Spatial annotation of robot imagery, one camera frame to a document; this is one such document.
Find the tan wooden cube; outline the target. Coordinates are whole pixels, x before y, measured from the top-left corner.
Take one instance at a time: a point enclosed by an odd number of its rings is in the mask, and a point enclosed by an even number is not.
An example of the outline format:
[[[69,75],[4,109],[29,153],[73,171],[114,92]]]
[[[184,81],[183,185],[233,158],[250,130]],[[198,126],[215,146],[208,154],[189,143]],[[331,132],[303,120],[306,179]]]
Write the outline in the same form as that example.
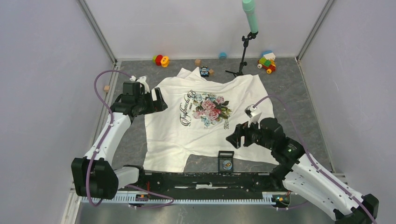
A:
[[[196,59],[194,61],[194,65],[197,66],[197,67],[201,66],[201,59]]]

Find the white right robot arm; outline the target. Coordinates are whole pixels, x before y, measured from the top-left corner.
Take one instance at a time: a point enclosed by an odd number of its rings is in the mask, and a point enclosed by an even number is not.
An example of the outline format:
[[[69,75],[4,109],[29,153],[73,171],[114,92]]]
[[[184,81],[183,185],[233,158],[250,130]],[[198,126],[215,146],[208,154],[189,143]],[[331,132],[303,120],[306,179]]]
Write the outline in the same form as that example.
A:
[[[271,151],[279,163],[270,173],[273,189],[299,194],[337,224],[376,223],[379,200],[352,189],[324,168],[299,142],[285,135],[277,119],[237,124],[226,140],[235,148],[257,144]]]

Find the black blue robot toy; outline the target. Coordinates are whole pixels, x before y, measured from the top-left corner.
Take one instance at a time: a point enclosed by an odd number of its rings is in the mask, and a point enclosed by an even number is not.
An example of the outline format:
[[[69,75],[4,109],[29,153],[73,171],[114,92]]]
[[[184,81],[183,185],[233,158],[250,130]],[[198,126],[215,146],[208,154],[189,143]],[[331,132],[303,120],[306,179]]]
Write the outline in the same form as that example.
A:
[[[209,69],[206,66],[201,66],[199,70],[201,77],[209,77]]]

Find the blue round block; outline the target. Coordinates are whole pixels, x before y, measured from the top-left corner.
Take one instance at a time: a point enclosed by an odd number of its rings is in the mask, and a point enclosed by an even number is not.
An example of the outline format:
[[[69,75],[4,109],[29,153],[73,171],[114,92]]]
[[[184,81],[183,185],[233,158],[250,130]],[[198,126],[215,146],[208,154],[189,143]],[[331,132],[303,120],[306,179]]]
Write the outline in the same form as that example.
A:
[[[219,59],[227,59],[227,54],[225,52],[220,52],[218,58]]]

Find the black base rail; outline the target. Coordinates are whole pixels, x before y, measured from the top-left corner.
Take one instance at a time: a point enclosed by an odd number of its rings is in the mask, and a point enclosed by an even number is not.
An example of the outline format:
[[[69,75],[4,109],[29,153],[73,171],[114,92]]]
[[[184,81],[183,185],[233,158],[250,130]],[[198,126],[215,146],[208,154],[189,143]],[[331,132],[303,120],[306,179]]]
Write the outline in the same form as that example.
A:
[[[260,199],[263,192],[287,192],[269,173],[146,173],[135,186],[174,199]]]

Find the tan cube on rail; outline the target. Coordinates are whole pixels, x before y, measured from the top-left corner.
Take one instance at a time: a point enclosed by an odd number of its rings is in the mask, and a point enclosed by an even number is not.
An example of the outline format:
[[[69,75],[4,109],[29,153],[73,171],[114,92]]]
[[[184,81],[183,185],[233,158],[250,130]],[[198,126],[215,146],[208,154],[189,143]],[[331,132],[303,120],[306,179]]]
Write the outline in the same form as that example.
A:
[[[103,91],[108,93],[110,91],[110,86],[109,85],[105,85]]]

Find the colourful brick toy car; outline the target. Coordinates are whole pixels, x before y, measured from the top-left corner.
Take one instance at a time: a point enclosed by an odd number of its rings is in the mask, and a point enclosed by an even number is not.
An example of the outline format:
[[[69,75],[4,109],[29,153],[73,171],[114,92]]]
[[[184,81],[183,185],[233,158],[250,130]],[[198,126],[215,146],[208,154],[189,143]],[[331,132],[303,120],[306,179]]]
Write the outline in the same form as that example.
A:
[[[271,74],[276,71],[276,64],[275,64],[275,54],[270,51],[267,53],[263,53],[262,57],[257,61],[257,68],[258,69],[265,69],[267,74]]]

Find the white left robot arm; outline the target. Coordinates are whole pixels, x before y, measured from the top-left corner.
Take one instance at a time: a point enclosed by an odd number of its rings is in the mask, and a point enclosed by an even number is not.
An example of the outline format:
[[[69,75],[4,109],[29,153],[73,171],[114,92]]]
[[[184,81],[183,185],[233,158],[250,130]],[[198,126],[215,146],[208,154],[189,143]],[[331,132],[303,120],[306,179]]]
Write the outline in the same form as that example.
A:
[[[77,195],[86,197],[95,206],[102,200],[113,199],[117,191],[127,185],[135,190],[146,186],[147,178],[142,175],[142,167],[125,165],[115,170],[112,160],[122,137],[136,117],[162,112],[168,106],[159,87],[149,90],[143,81],[126,81],[123,92],[109,108],[106,126],[91,149],[71,163]]]

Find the teal foam microphone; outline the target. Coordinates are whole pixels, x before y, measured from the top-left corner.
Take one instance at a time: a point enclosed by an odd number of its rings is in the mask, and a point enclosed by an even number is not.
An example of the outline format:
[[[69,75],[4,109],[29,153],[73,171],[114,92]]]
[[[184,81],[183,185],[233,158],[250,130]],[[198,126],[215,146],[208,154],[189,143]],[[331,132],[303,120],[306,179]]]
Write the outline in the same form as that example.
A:
[[[258,23],[255,14],[255,7],[256,7],[256,3],[254,0],[242,0],[242,8],[246,14],[250,32],[252,34],[258,33]]]

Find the black brooch box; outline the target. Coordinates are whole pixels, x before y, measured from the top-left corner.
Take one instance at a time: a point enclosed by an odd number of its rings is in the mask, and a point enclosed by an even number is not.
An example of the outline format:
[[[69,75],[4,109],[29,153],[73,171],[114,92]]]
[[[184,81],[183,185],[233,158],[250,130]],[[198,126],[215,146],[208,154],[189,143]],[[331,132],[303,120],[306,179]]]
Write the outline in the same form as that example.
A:
[[[233,173],[234,151],[218,151],[218,172]]]

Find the black tripod stand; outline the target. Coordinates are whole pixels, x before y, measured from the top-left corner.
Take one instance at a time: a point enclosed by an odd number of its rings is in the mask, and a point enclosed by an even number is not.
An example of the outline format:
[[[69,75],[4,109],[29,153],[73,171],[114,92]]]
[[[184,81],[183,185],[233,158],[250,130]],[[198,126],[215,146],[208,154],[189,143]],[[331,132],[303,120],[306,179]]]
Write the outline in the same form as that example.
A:
[[[257,35],[258,35],[258,32],[256,32],[256,33],[249,32],[247,36],[244,36],[244,35],[242,36],[241,40],[243,41],[243,53],[242,53],[241,62],[239,64],[239,70],[237,72],[225,70],[226,73],[233,74],[234,77],[244,75],[243,68],[247,65],[247,62],[245,61],[246,50],[249,46],[250,40],[255,39]]]

